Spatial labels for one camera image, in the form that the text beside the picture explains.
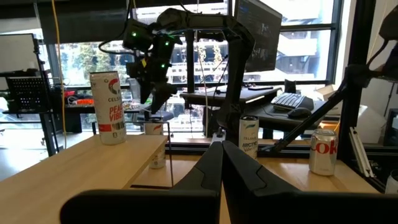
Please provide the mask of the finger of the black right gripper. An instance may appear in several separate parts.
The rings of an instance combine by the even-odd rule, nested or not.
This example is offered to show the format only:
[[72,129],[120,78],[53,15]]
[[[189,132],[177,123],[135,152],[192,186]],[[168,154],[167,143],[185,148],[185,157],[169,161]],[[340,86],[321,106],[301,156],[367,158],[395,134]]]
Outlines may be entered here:
[[150,106],[151,113],[156,114],[161,106],[172,96],[177,93],[177,88],[170,83],[155,83],[152,90],[152,104]]
[[141,86],[140,101],[141,101],[141,104],[144,104],[152,92],[152,89],[153,89],[152,81],[149,78],[141,78],[139,81],[139,84]]

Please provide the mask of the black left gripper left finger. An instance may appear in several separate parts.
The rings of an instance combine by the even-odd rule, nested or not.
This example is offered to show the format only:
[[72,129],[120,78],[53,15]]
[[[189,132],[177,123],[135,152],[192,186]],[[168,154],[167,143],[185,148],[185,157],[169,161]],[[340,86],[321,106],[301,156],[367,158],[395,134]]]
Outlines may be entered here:
[[217,224],[223,146],[214,142],[168,190],[88,190],[60,210],[61,224]]

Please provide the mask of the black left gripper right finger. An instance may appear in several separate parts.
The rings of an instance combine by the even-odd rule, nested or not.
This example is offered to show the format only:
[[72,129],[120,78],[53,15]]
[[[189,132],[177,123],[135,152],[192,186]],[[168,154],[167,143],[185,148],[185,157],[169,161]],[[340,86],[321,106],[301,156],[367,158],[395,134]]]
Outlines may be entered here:
[[304,192],[223,141],[222,181],[232,224],[381,224],[398,195]]

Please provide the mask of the white Celsius can red print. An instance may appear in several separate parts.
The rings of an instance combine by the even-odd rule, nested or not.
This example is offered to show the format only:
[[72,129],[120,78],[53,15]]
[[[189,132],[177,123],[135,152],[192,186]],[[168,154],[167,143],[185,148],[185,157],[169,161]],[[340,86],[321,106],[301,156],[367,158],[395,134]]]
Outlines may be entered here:
[[[161,118],[150,118],[144,123],[145,135],[161,135],[163,136],[163,123]],[[151,169],[161,169],[165,166],[166,156],[165,149],[161,149],[152,159],[149,167]]]

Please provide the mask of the white Celsius Arctic Vibe can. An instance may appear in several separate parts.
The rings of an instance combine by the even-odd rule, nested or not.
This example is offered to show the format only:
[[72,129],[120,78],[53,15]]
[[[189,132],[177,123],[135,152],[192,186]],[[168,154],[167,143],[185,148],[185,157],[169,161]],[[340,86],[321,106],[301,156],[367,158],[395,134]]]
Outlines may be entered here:
[[239,120],[239,148],[257,159],[259,120],[256,116],[244,115]]

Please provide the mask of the white Celsius Peach Vibe can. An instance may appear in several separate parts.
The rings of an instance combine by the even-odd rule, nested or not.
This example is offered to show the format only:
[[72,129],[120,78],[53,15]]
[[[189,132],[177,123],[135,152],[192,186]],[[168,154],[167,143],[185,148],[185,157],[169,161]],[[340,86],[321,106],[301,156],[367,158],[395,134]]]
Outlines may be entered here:
[[90,84],[101,142],[105,145],[124,142],[126,123],[118,73],[92,72]]

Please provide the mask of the black desk riser platform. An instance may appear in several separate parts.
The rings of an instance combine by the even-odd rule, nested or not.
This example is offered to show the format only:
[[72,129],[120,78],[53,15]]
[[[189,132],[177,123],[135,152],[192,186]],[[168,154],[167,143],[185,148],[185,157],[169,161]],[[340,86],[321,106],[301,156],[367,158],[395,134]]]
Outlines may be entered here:
[[221,86],[217,89],[217,93],[214,90],[207,90],[203,93],[181,93],[180,96],[185,100],[186,105],[221,107],[227,102],[238,104],[244,108],[270,103],[271,100],[277,96],[279,90],[281,90],[281,88],[274,88],[271,86],[263,86],[260,90],[242,87],[240,97],[237,98],[237,92],[232,93],[232,90],[227,90],[227,86]]

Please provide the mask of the silver Diet Coke can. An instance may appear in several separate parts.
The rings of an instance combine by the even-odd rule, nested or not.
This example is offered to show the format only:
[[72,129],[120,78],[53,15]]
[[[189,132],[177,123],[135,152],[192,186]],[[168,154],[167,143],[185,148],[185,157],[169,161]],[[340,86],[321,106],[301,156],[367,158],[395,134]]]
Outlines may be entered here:
[[331,176],[335,172],[338,136],[330,129],[316,129],[311,136],[309,169],[311,172]]

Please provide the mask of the black office desk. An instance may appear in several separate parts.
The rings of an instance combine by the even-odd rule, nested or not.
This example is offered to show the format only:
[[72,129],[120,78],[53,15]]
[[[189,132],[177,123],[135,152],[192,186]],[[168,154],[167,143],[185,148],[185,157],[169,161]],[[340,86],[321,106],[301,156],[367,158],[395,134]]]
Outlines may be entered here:
[[[259,118],[259,127],[264,129],[263,133],[267,130],[288,133],[305,120],[305,118],[290,119],[287,113],[287,110],[275,110],[269,102],[246,108],[244,111],[244,115],[257,116]],[[303,139],[309,138],[313,131],[320,127],[321,123],[336,125],[339,120],[340,115],[326,114],[307,128],[300,137]]]

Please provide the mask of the black computer mouse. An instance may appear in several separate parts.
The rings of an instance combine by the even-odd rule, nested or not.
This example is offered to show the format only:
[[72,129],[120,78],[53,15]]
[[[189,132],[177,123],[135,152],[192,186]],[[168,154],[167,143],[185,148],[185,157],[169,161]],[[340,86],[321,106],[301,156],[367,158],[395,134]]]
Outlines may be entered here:
[[287,116],[291,119],[303,119],[309,117],[311,114],[312,114],[311,110],[299,107],[292,111],[289,111],[287,113]]

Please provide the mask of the silver aluminium extrusion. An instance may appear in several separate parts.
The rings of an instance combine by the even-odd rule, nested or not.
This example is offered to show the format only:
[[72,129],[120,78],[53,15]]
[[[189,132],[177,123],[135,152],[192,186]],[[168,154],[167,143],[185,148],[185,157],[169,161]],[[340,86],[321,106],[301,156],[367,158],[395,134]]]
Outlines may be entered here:
[[354,127],[349,128],[349,138],[351,145],[356,157],[356,161],[360,172],[364,174],[365,177],[375,177],[371,165],[369,163],[366,151],[364,149],[363,143],[358,135],[358,132]]

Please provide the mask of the black computer monitor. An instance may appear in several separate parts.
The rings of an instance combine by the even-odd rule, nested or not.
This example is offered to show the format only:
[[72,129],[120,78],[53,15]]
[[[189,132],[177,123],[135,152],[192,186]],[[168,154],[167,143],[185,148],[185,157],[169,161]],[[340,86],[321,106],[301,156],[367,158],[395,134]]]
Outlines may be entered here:
[[255,40],[246,72],[275,69],[282,14],[261,0],[236,0],[234,16]]

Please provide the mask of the black computer keyboard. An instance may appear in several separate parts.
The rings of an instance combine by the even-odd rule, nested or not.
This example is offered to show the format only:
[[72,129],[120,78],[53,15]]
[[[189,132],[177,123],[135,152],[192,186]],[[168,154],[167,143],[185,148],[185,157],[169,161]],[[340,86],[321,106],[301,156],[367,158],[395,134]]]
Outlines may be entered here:
[[276,110],[295,110],[297,108],[314,109],[314,103],[311,98],[296,93],[283,93],[271,101],[271,105]]

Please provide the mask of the black perforated panel stand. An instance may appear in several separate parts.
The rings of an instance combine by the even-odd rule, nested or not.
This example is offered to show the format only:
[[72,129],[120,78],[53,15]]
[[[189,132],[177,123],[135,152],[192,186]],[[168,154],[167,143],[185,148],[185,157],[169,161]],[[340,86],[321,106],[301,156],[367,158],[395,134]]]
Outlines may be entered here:
[[46,113],[50,111],[48,85],[39,77],[6,78],[10,113]]

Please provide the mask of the white board panel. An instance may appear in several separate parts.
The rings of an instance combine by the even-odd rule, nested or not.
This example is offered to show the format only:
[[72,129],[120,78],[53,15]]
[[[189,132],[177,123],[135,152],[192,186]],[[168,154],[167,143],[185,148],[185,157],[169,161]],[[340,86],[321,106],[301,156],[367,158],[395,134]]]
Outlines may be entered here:
[[39,69],[33,34],[0,35],[0,72]]

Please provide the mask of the wooden shelf black metal frame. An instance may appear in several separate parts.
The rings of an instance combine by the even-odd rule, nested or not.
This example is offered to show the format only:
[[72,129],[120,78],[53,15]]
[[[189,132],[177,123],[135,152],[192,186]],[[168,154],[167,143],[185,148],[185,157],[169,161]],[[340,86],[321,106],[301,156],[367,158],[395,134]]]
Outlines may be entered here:
[[92,136],[0,181],[0,224],[60,224],[60,209],[74,195],[94,189],[128,189],[166,136],[128,135],[107,146]]

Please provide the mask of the black aluminium table frame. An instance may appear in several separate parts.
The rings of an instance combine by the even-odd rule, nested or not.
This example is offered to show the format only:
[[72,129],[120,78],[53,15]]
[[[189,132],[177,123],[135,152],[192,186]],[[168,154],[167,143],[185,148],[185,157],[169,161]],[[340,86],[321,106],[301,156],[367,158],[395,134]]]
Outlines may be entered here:
[[362,90],[368,87],[373,78],[398,83],[398,5],[391,9],[381,22],[379,36],[383,38],[384,42],[380,49],[370,59],[365,58],[367,50],[360,49],[368,46],[370,26],[375,7],[376,0],[357,0],[353,24],[354,31],[349,52],[349,65],[345,68],[343,80],[337,91],[285,138],[278,140],[273,145],[258,149],[258,156],[276,157],[281,155],[282,151],[300,133],[326,115],[332,107],[342,103],[340,126],[337,131],[334,131],[338,136],[336,159],[343,161],[352,169],[358,171],[376,190],[382,192],[386,189],[386,185],[376,176],[365,177],[360,172],[349,138],[349,128],[354,127],[356,129],[357,126]]

